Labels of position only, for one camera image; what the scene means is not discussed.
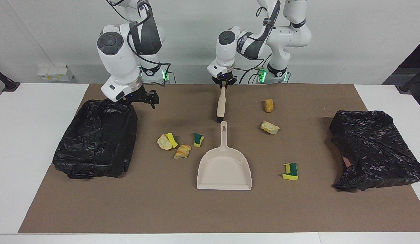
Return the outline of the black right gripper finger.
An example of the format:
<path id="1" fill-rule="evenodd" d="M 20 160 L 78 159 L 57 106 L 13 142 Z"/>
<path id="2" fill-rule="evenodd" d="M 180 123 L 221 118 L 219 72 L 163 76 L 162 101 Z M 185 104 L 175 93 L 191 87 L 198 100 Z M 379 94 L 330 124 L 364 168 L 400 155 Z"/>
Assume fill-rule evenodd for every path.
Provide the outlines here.
<path id="1" fill-rule="evenodd" d="M 149 96 L 149 104 L 151 105 L 152 109 L 155 109 L 155 105 L 160 103 L 160 98 L 157 94 L 156 90 L 151 90 L 148 92 Z"/>

